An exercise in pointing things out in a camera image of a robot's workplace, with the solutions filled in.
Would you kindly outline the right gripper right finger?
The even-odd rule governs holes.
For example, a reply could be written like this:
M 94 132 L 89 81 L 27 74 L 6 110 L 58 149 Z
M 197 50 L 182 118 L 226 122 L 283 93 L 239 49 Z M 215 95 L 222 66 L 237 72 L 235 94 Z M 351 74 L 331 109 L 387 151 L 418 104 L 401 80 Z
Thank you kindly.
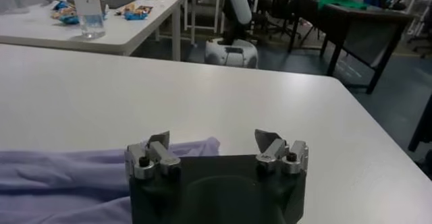
M 307 172 L 309 149 L 305 141 L 297 140 L 290 146 L 279 134 L 258 129 L 254 137 L 260 150 L 256 161 L 266 173 L 277 168 L 286 175 Z

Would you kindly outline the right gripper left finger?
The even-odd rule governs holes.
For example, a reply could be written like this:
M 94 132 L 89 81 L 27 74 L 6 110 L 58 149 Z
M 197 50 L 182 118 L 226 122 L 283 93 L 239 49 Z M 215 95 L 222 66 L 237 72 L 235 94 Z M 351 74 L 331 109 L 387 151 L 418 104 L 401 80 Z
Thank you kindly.
M 149 180 L 160 174 L 177 178 L 181 173 L 181 160 L 169 152 L 169 131 L 152 135 L 146 142 L 127 145 L 125 149 L 126 175 Z

